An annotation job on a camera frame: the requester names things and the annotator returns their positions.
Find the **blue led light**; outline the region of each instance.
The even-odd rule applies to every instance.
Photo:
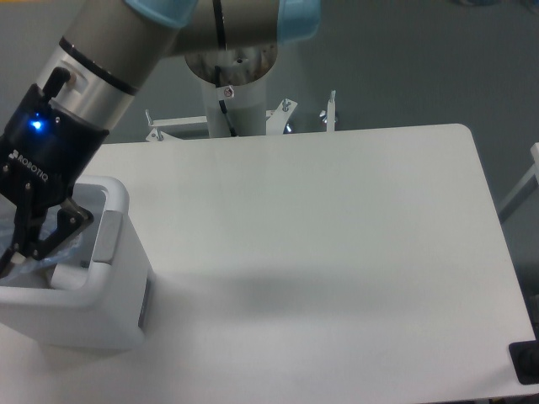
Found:
[[[38,132],[40,132],[43,129],[43,122],[39,120],[32,120],[30,121],[30,125],[34,127],[34,129]]]

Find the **white tabletop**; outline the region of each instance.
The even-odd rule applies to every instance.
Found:
[[[531,394],[533,339],[459,125],[104,146],[157,273],[147,341],[0,327],[1,402],[369,403]]]

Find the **gray metal cylinder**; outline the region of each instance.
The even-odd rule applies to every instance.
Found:
[[[170,56],[277,42],[279,0],[220,0],[219,3],[220,13],[213,0],[199,0],[191,24],[179,31]]]
[[[142,17],[123,0],[87,0],[64,38],[117,79],[140,88],[177,33]]]

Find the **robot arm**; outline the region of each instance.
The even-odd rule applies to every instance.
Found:
[[[88,0],[0,137],[0,194],[17,207],[0,278],[15,254],[41,260],[92,223],[75,182],[161,58],[300,39],[319,15],[320,0]]]

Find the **robotiq logo text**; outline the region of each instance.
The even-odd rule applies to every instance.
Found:
[[[23,166],[25,166],[32,173],[34,173],[36,176],[38,176],[44,183],[46,183],[47,180],[49,179],[49,176],[47,174],[43,173],[43,170],[38,168],[28,158],[26,158],[22,154],[19,154],[19,152],[17,150],[13,150],[13,153],[11,153],[8,157],[11,160],[14,160],[16,162],[20,162]]]

